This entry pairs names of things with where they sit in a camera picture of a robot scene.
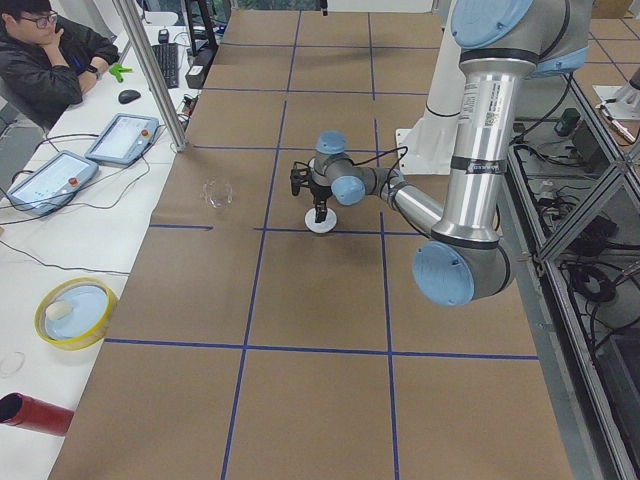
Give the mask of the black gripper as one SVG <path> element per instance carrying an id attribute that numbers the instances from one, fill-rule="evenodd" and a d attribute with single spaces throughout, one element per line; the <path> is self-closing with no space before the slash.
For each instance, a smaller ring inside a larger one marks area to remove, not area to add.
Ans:
<path id="1" fill-rule="evenodd" d="M 326 221 L 327 206 L 326 201 L 330 198 L 330 187 L 320 185 L 313 180 L 309 181 L 309 189 L 311 191 L 314 203 L 313 222 L 319 223 Z"/>

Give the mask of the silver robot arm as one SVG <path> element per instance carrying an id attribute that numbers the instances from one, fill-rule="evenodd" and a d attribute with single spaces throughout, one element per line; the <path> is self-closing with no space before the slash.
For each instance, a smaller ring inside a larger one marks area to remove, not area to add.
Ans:
<path id="1" fill-rule="evenodd" d="M 566 74 L 584 64 L 591 13 L 588 1 L 457 2 L 450 25 L 465 83 L 445 202 L 394 168 L 354 163 L 345 137 L 326 131 L 311 163 L 290 174 L 293 192 L 307 188 L 313 195 L 307 228 L 334 228 L 329 198 L 351 206 L 375 195 L 427 236 L 412 272 L 430 301 L 461 306 L 504 290 L 513 277 L 511 259 L 493 218 L 516 99 L 524 79 Z"/>

